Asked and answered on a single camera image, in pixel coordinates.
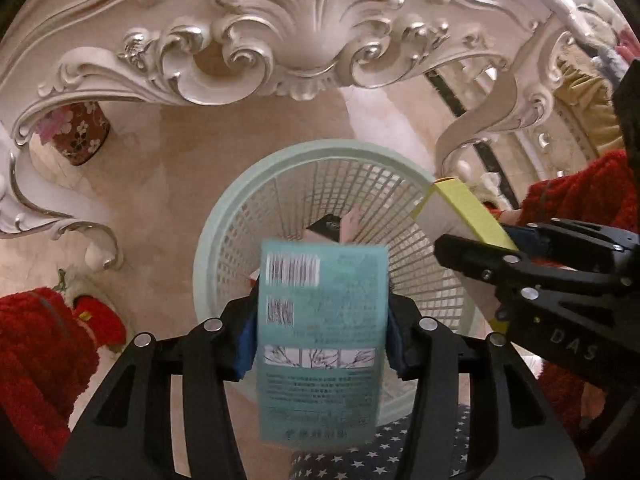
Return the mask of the black dotted open carton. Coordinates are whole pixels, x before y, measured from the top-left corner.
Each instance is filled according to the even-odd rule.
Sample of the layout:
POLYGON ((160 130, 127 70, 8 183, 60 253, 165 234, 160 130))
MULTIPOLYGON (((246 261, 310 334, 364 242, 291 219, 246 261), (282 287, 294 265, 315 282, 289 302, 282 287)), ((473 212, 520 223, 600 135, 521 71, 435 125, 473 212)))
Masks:
POLYGON ((304 229, 303 240, 338 243, 340 241, 340 221, 341 218, 335 214, 326 214, 304 229))

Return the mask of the pink cardboard box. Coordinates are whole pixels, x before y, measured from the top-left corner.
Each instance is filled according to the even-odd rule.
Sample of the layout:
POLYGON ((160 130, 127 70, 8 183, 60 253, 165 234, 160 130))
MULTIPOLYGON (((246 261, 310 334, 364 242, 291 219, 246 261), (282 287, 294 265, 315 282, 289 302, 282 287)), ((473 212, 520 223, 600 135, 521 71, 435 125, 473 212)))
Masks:
POLYGON ((353 206, 352 209, 341 216, 340 221, 340 243, 348 244, 352 243, 358 232, 360 225, 360 208, 358 206, 353 206))

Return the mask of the carved white table apron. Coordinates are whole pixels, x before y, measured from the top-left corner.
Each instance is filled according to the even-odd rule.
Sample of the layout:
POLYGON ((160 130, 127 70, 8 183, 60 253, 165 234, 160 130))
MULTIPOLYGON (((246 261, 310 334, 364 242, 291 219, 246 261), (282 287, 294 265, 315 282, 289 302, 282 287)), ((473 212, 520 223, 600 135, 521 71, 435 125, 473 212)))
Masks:
POLYGON ((107 214, 32 166, 30 138, 52 110, 305 101, 488 58, 490 95, 437 140, 444 174, 474 136, 546 120, 562 42, 592 39, 573 0, 8 0, 1 17, 1 234, 83 232, 99 269, 122 260, 107 214))

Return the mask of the beige side sofa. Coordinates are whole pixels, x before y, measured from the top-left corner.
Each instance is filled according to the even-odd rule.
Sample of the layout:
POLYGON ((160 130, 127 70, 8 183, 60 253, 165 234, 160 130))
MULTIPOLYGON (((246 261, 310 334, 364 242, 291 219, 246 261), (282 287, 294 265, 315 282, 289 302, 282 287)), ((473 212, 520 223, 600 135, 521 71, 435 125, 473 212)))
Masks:
POLYGON ((625 147, 612 103, 612 90, 602 77, 576 66, 566 56, 558 59, 562 84, 554 97, 565 105, 599 156, 625 147))

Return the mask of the yellow-green small box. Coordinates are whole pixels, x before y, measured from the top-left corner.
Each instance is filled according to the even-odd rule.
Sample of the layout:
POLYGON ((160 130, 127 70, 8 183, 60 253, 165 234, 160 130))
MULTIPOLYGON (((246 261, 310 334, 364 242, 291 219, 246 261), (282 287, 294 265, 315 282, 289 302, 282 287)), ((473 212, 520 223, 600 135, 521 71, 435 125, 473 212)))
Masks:
MULTIPOLYGON (((426 191, 421 203, 413 209, 411 217, 434 244, 444 234, 457 235, 514 252, 518 248, 489 210, 457 178, 436 180, 426 191)), ((507 322, 498 321, 495 314, 499 303, 495 286, 465 278, 454 271, 474 304, 494 332, 505 334, 507 322)))

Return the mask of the teal mosquito liquid box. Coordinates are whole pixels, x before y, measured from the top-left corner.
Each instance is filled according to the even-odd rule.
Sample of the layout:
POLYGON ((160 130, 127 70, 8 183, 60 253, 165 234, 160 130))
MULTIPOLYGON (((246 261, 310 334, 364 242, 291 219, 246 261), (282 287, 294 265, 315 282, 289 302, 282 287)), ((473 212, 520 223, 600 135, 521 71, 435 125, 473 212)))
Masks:
POLYGON ((323 451, 372 439, 388 317, 388 250, 262 243, 256 387, 259 434, 323 451))

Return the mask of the floral slipper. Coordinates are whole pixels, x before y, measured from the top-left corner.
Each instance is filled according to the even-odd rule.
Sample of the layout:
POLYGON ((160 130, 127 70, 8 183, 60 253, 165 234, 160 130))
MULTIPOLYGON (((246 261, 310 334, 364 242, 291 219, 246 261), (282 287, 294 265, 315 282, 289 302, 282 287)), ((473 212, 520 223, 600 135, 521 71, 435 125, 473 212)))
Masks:
POLYGON ((111 123, 96 101, 51 110, 35 126, 40 143, 51 144, 72 166, 81 166, 92 159, 111 130, 111 123))

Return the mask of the green mesh trash basket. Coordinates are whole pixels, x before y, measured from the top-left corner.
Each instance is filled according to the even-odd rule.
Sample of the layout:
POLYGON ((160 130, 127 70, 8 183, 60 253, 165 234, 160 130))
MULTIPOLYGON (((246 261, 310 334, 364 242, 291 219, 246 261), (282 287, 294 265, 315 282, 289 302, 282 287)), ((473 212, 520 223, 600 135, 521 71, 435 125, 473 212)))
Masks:
POLYGON ((387 247, 390 290, 468 334, 475 304, 414 220, 433 181, 409 159, 357 141, 296 144, 256 162, 222 193, 202 229, 193 263, 198 319, 218 318, 230 301, 250 296, 264 240, 344 242, 387 247))

